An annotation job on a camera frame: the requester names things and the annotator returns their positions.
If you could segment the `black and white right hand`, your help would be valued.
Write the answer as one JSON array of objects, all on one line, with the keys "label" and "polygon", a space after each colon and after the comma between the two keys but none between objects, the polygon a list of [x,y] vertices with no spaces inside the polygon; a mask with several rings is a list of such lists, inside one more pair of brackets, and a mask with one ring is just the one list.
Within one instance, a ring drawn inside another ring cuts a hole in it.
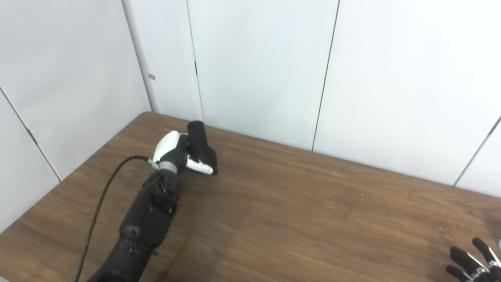
[{"label": "black and white right hand", "polygon": [[451,246],[449,257],[460,268],[447,265],[446,271],[459,282],[500,282],[501,264],[495,252],[479,237],[471,243],[481,253],[486,263],[483,264],[469,252],[456,246]]}]

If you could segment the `black and white left hand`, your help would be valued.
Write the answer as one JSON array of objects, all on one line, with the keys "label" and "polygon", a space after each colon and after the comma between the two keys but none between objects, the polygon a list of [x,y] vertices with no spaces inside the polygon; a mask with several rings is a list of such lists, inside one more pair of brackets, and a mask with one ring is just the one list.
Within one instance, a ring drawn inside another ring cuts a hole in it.
[{"label": "black and white left hand", "polygon": [[157,143],[151,162],[154,169],[175,174],[186,168],[206,175],[218,173],[218,159],[208,145],[205,130],[192,130],[186,134],[175,130],[169,132]]}]

